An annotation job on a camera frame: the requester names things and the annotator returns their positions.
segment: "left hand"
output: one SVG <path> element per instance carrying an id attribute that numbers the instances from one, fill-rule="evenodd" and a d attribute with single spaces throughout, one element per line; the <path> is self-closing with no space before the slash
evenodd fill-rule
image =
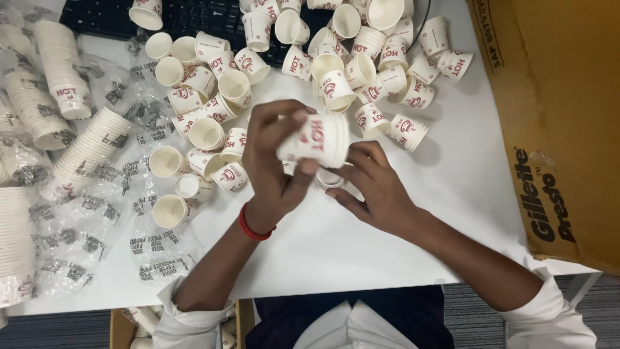
<path id="1" fill-rule="evenodd" d="M 259 104 L 252 110 L 242 162 L 254 197 L 246 206 L 246 222 L 254 232 L 271 230 L 306 196 L 319 167 L 316 160 L 300 160 L 293 177 L 284 174 L 276 150 L 316 110 L 294 99 Z M 278 115 L 286 116 L 278 120 Z"/>

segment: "dark trousers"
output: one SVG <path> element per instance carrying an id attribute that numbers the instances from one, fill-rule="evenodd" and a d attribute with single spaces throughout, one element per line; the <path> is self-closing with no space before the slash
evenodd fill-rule
<path id="1" fill-rule="evenodd" d="M 362 300 L 420 349 L 454 348 L 443 325 L 441 286 L 256 298 L 261 322 L 246 336 L 248 349 L 289 349 L 316 319 L 348 301 Z"/>

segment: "white shirt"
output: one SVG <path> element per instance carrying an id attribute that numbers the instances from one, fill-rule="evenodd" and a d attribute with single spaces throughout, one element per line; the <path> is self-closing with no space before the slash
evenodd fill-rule
<path id="1" fill-rule="evenodd" d="M 559 349 L 595 348 L 596 336 L 583 323 L 574 306 L 564 300 L 546 268 L 534 271 L 544 284 L 529 303 L 499 314 L 508 324 L 507 348 Z M 154 349 L 215 349 L 218 327 L 227 310 L 183 313 L 171 298 L 184 278 L 166 286 L 157 296 L 165 312 L 155 333 Z M 417 349 L 417 347 L 361 301 L 353 308 L 344 302 L 314 321 L 293 349 Z"/>

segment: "cardboard box flap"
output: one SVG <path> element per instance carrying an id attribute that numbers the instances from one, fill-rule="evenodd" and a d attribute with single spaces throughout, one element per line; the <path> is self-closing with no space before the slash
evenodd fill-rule
<path id="1" fill-rule="evenodd" d="M 467 1 L 530 250 L 620 274 L 620 2 Z"/>

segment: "finger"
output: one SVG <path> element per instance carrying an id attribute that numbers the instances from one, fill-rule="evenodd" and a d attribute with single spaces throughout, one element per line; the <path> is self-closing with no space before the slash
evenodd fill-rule
<path id="1" fill-rule="evenodd" d="M 284 191 L 284 200 L 298 205 L 308 192 L 308 187 L 314 179 L 319 163 L 313 159 L 302 159 L 297 163 L 293 179 Z"/>
<path id="2" fill-rule="evenodd" d="M 288 136 L 304 124 L 307 118 L 308 111 L 305 108 L 294 111 L 292 117 L 285 117 L 274 124 L 265 126 L 259 132 L 256 144 L 264 150 L 276 150 Z"/>
<path id="3" fill-rule="evenodd" d="M 351 182 L 357 189 L 360 190 L 362 195 L 365 195 L 367 190 L 373 188 L 372 180 L 366 175 L 366 173 L 362 172 L 362 170 L 355 166 L 344 165 L 341 168 L 327 168 L 326 170 L 331 171 Z"/>
<path id="4" fill-rule="evenodd" d="M 351 144 L 351 148 L 361 150 L 364 154 L 368 155 L 374 162 L 383 167 L 390 167 L 388 157 L 381 148 L 381 144 L 375 140 L 356 142 Z"/>
<path id="5" fill-rule="evenodd" d="M 370 213 L 368 212 L 368 210 L 366 210 L 364 202 L 356 199 L 355 196 L 351 195 L 350 192 L 342 188 L 335 188 L 328 189 L 325 191 L 325 193 L 336 199 L 336 201 L 338 201 L 338 203 L 342 207 L 349 210 L 352 214 L 355 215 L 355 217 L 357 217 L 357 219 L 365 223 L 369 223 L 371 221 Z"/>
<path id="6" fill-rule="evenodd" d="M 258 104 L 252 109 L 248 130 L 261 129 L 265 125 L 276 122 L 278 115 L 290 116 L 294 111 L 305 108 L 305 104 L 295 99 Z"/>
<path id="7" fill-rule="evenodd" d="M 369 178 L 377 178 L 381 174 L 381 166 L 359 149 L 349 149 L 347 162 L 362 170 Z"/>

